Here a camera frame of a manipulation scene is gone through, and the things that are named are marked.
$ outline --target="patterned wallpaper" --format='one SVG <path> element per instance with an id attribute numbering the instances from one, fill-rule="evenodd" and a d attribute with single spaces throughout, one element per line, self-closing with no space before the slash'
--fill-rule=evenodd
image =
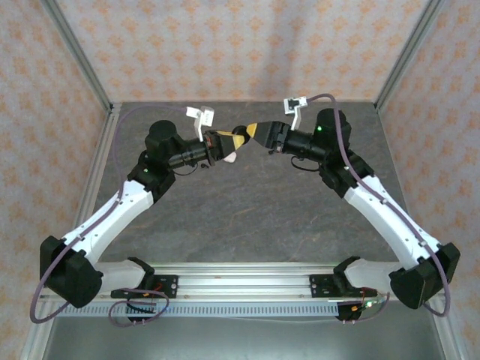
<path id="1" fill-rule="evenodd" d="M 59 0 L 113 101 L 373 101 L 427 2 Z"/>
<path id="2" fill-rule="evenodd" d="M 410 211 L 462 253 L 452 281 L 480 353 L 480 6 L 450 0 L 382 111 Z"/>
<path id="3" fill-rule="evenodd" d="M 0 349 L 29 330 L 40 243 L 74 220 L 104 111 L 38 0 L 0 2 Z"/>

